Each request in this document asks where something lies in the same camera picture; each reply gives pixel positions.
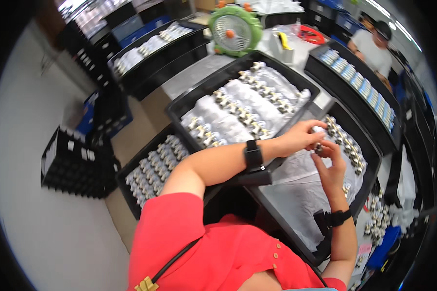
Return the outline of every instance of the hand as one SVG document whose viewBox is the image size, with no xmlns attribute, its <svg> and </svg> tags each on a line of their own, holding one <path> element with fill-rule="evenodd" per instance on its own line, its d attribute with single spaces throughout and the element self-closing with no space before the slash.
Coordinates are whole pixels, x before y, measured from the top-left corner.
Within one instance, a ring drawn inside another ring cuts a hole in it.
<svg viewBox="0 0 437 291">
<path fill-rule="evenodd" d="M 314 144 L 321 142 L 325 137 L 325 132 L 313 133 L 312 128 L 320 126 L 327 128 L 327 125 L 320 120 L 300 121 L 293 125 L 284 135 L 275 138 L 277 147 L 280 150 L 280 157 L 287 157 L 303 148 L 311 150 Z"/>
<path fill-rule="evenodd" d="M 319 171 L 320 181 L 322 182 L 322 188 L 324 189 L 327 198 L 331 198 L 337 193 L 343 193 L 343 180 L 345 176 L 346 163 L 342 158 L 340 147 L 336 143 L 323 140 L 322 153 L 320 156 L 324 158 L 330 158 L 332 160 L 332 166 L 326 168 L 322 159 L 317 154 L 311 154 L 317 171 Z"/>
<path fill-rule="evenodd" d="M 355 56 L 357 56 L 361 61 L 364 61 L 364 55 L 360 51 L 356 51 Z"/>
</svg>

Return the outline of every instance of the red blouse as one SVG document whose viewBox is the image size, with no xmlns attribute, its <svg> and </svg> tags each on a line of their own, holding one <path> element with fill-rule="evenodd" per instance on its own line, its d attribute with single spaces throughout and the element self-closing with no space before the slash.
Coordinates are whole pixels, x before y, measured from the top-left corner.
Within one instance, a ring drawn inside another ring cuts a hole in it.
<svg viewBox="0 0 437 291">
<path fill-rule="evenodd" d="M 314 271 L 263 230 L 226 215 L 203 225 L 203 201 L 191 193 L 153 198 L 143 207 L 129 259 L 128 290 L 151 279 L 177 253 L 202 238 L 157 280 L 159 291 L 237 290 L 254 273 L 274 269 L 282 289 L 324 287 Z M 329 287 L 345 291 L 336 278 Z"/>
</svg>

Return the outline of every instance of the table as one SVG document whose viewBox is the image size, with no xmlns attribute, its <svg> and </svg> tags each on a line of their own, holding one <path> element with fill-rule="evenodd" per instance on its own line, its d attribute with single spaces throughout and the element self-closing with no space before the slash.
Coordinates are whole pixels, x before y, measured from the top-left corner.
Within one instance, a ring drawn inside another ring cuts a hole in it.
<svg viewBox="0 0 437 291">
<path fill-rule="evenodd" d="M 261 41 L 258 43 L 258 50 L 268 54 L 273 55 L 269 46 L 268 41 L 270 39 L 272 29 L 264 30 Z M 317 45 L 299 40 L 299 41 L 289 41 L 289 45 L 295 50 L 293 67 L 296 72 L 310 80 L 320 89 L 320 94 L 315 98 L 314 103 L 321 109 L 324 110 L 325 107 L 330 103 L 333 98 L 326 90 L 324 90 L 317 82 L 312 80 L 309 76 L 304 73 L 304 66 L 306 65 L 306 60 L 308 59 L 309 51 L 317 47 Z M 194 86 L 202 79 L 206 78 L 219 68 L 231 63 L 235 59 L 227 55 L 216 55 L 213 52 L 213 43 L 207 44 L 207 51 L 209 55 L 204 59 L 198 61 L 192 66 L 186 68 L 182 72 L 175 75 L 173 78 L 169 79 L 162 85 L 162 89 L 169 96 L 171 100 L 180 96 L 183 92 L 187 91 L 189 88 Z M 378 172 L 378 179 L 380 183 L 380 188 L 385 191 L 387 181 L 389 178 L 391 166 L 391 154 L 385 156 L 380 164 L 380 169 Z M 363 243 L 370 242 L 370 239 L 364 236 L 364 226 L 366 221 L 370 218 L 369 214 L 363 210 L 358 216 L 356 224 L 356 234 L 358 239 L 358 246 Z M 326 260 L 319 266 L 319 270 L 323 271 L 329 260 Z M 350 280 L 348 288 L 357 280 L 361 278 L 361 275 L 353 276 Z"/>
</svg>

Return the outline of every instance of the white t-shirt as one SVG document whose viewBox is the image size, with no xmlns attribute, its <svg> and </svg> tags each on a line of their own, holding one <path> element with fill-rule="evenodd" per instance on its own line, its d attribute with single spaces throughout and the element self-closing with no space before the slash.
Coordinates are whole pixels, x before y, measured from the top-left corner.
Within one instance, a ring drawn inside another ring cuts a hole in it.
<svg viewBox="0 0 437 291">
<path fill-rule="evenodd" d="M 364 61 L 373 71 L 379 72 L 385 78 L 388 78 L 392 58 L 387 49 L 380 49 L 372 39 L 372 33 L 364 29 L 355 32 L 351 40 L 364 55 Z"/>
</svg>

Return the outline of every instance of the black wristband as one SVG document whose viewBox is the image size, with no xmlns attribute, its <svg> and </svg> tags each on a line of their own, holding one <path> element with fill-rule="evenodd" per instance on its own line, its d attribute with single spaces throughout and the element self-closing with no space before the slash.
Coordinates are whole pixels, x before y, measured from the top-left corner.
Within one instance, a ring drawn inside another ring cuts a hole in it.
<svg viewBox="0 0 437 291">
<path fill-rule="evenodd" d="M 336 227 L 342 225 L 345 222 L 345 220 L 347 220 L 350 217 L 351 217 L 350 209 L 348 209 L 345 212 L 338 210 L 337 212 L 327 215 L 327 220 L 330 226 Z"/>
<path fill-rule="evenodd" d="M 257 146 L 255 140 L 247 141 L 246 148 L 244 150 L 246 171 L 254 172 L 261 170 L 262 166 L 262 153 L 261 149 Z"/>
</svg>

